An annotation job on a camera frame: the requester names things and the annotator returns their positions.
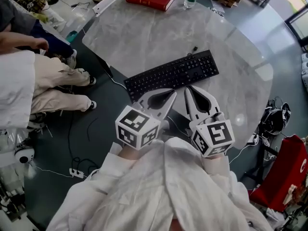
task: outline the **hand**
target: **hand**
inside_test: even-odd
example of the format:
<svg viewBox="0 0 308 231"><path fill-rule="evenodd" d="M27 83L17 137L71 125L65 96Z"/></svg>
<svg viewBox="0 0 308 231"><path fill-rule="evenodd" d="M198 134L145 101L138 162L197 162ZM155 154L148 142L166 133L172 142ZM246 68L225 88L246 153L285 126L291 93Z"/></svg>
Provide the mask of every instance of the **hand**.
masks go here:
<svg viewBox="0 0 308 231"><path fill-rule="evenodd" d="M217 155L214 155L214 156L206 157L206 159L216 159L216 158L220 158L220 157L223 157L223 156L224 156L224 154L220 153L220 154L217 154Z"/></svg>
<svg viewBox="0 0 308 231"><path fill-rule="evenodd" d="M138 160L139 151L130 147L129 145L124 145L118 156L128 160Z"/></svg>
<svg viewBox="0 0 308 231"><path fill-rule="evenodd" d="M47 40L42 38L34 38L32 44L30 45L33 49L42 49L48 51L49 44Z"/></svg>

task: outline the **keyboard key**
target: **keyboard key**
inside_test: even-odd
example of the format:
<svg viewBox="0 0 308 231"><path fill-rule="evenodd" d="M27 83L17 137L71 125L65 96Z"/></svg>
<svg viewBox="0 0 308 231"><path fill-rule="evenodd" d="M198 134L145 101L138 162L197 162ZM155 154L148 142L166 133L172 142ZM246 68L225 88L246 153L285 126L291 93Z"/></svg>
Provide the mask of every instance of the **keyboard key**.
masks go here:
<svg viewBox="0 0 308 231"><path fill-rule="evenodd" d="M150 90L180 88L218 73L210 51L204 51L135 75L124 80L124 84L135 102Z"/></svg>

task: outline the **sleeve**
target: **sleeve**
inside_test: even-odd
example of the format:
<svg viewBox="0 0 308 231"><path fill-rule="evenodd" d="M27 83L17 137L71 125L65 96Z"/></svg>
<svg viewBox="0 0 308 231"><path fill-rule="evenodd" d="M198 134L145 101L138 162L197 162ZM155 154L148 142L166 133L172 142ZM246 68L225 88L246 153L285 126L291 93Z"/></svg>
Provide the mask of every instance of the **sleeve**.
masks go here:
<svg viewBox="0 0 308 231"><path fill-rule="evenodd" d="M14 19L13 5L9 0L0 0L0 32L2 32Z"/></svg>
<svg viewBox="0 0 308 231"><path fill-rule="evenodd" d="M205 171L226 194L231 193L249 203L248 191L244 184L237 181L236 175L230 171L227 156L215 159L202 158L202 163Z"/></svg>
<svg viewBox="0 0 308 231"><path fill-rule="evenodd" d="M108 153L98 173L71 187L47 231L81 231L109 190L135 161Z"/></svg>
<svg viewBox="0 0 308 231"><path fill-rule="evenodd" d="M237 181L236 175L230 171L227 156L216 159L202 158L205 171L212 180L226 193L231 201L244 214L247 222L253 224L251 231L272 231L262 213L249 202L248 191L244 184Z"/></svg>

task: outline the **red chair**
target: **red chair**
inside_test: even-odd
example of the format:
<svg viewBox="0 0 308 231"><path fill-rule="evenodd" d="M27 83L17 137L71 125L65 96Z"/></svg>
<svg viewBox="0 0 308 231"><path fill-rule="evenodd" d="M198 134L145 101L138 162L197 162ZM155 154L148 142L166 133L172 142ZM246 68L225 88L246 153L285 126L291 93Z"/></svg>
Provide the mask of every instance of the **red chair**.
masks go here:
<svg viewBox="0 0 308 231"><path fill-rule="evenodd" d="M250 194L250 200L276 211L284 211L287 204L283 202L290 187L299 187L306 177L307 160L301 139L296 135L285 138L273 166L261 185Z"/></svg>

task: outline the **white lab coat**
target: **white lab coat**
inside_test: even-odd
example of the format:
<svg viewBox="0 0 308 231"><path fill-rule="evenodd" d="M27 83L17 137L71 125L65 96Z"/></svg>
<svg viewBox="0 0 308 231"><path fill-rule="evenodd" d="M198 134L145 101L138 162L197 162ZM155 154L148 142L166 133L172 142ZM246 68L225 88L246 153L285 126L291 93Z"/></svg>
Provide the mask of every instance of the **white lab coat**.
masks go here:
<svg viewBox="0 0 308 231"><path fill-rule="evenodd" d="M69 190L47 231L272 230L249 203L227 157L203 159L187 142L153 142L138 161L109 153L91 180Z"/></svg>
<svg viewBox="0 0 308 231"><path fill-rule="evenodd" d="M26 128L35 84L35 55L13 49L0 53L0 130Z"/></svg>

